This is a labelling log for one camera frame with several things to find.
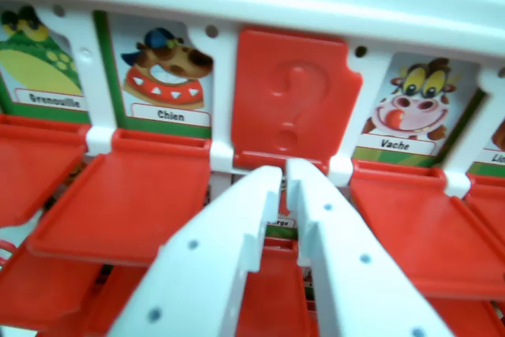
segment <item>white plastic frame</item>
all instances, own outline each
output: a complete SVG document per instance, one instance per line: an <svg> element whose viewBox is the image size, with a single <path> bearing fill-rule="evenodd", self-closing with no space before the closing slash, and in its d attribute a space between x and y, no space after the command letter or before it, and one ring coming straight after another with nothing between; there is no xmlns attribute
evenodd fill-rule
<svg viewBox="0 0 505 337"><path fill-rule="evenodd" d="M347 39L351 47L349 66L360 71L364 83L340 149L330 161L329 177L339 186L346 185L350 179L350 157L361 132L360 125L364 124L365 113L369 112L378 90L379 75L387 66L384 63L395 51L412 49L418 53L433 51L433 54L450 58L462 56L484 65L483 73L489 73L481 76L484 81L496 72L499 59L504 56L505 26L501 20L505 18L505 0L71 0L71 4L77 10L76 14L79 9L92 7L114 12L122 9L125 13L185 22L192 42L215 59L211 168L223 173L244 173L233 168L230 131L237 36L245 23L327 33ZM172 18L171 14L182 16ZM204 34L207 24L218 28L216 39L210 40ZM64 34L72 46L77 46L72 36ZM369 46L369 56L358 62L352 52L360 44ZM77 65L82 76L84 63L78 62ZM85 66L85 69L100 69L101 65L100 62ZM97 99L93 90L89 95L90 87L107 88L105 78L102 80L103 83L95 82L94 86L84 84L90 104L107 103L108 98ZM501 90L496 86L484 83L481 86L490 92L490 99L500 96L498 92ZM488 133L490 125L488 128L479 125L490 114L499 113L498 102L486 102L477 115L480 121L471 123L474 126L467 129L467 135L472 137L465 135L443 165L448 179L447 193L462 196L466 192L469 182L465 180L464 172L477 154L467 153L480 151L481 143L475 144L475 141L487 140L491 135ZM93 128L88 139L101 141L115 128L109 122L111 113L108 110L104 116L92 113ZM98 144L92 150L101 152L105 149Z"/></svg>

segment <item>red game tray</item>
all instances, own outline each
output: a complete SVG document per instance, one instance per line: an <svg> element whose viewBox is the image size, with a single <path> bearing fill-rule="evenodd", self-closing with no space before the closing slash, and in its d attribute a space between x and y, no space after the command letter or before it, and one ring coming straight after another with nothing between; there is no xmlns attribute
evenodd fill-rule
<svg viewBox="0 0 505 337"><path fill-rule="evenodd" d="M383 247L425 295L505 298L505 255L438 169L354 162L352 198Z"/></svg>
<svg viewBox="0 0 505 337"><path fill-rule="evenodd" d="M465 200L505 249L505 178L469 175L472 188Z"/></svg>
<svg viewBox="0 0 505 337"><path fill-rule="evenodd" d="M265 239L261 269L247 278L237 336L309 335L311 324L296 260L296 242ZM89 315L86 336L107 333L145 272L145 268L114 268Z"/></svg>
<svg viewBox="0 0 505 337"><path fill-rule="evenodd" d="M458 337L504 337L505 327L489 301L429 299Z"/></svg>
<svg viewBox="0 0 505 337"><path fill-rule="evenodd" d="M88 129L0 114L0 228L30 220L82 160Z"/></svg>
<svg viewBox="0 0 505 337"><path fill-rule="evenodd" d="M245 285L237 336L307 336L309 311L297 242L265 238L261 268L249 273Z"/></svg>
<svg viewBox="0 0 505 337"><path fill-rule="evenodd" d="M43 330L75 313L100 268L33 256L22 245L0 271L0 325Z"/></svg>
<svg viewBox="0 0 505 337"><path fill-rule="evenodd" d="M101 337L108 332L146 271L147 268L114 267L86 320L86 337Z"/></svg>
<svg viewBox="0 0 505 337"><path fill-rule="evenodd" d="M149 265L203 206L209 140L119 130L28 239L51 256Z"/></svg>

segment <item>screw hole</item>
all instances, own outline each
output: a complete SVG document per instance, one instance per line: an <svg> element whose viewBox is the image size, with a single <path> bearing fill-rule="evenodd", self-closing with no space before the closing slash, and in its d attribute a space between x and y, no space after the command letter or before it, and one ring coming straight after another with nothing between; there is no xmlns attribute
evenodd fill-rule
<svg viewBox="0 0 505 337"><path fill-rule="evenodd" d="M354 51L354 55L356 55L356 57L358 58L361 58L366 55L367 51L368 51L367 47L357 47L356 50Z"/></svg>
<svg viewBox="0 0 505 337"><path fill-rule="evenodd" d="M208 25L207 27L205 27L205 33L211 39L215 39L218 36L219 31L215 25Z"/></svg>
<svg viewBox="0 0 505 337"><path fill-rule="evenodd" d="M191 240L188 244L189 250L194 250L198 247L198 241L197 240Z"/></svg>
<svg viewBox="0 0 505 337"><path fill-rule="evenodd" d="M65 9L59 4L53 6L53 12L58 17L65 17Z"/></svg>
<svg viewBox="0 0 505 337"><path fill-rule="evenodd" d="M413 337L425 337L425 331L423 331L421 328L414 328L412 330L412 336Z"/></svg>
<svg viewBox="0 0 505 337"><path fill-rule="evenodd" d="M149 313L148 313L148 321L150 323L155 323L160 318L161 318L161 309L160 308L156 307L156 308L153 308L153 309L151 309L149 311Z"/></svg>
<svg viewBox="0 0 505 337"><path fill-rule="evenodd" d="M364 253L360 255L360 261L364 264L369 264L372 262L372 258L368 254Z"/></svg>

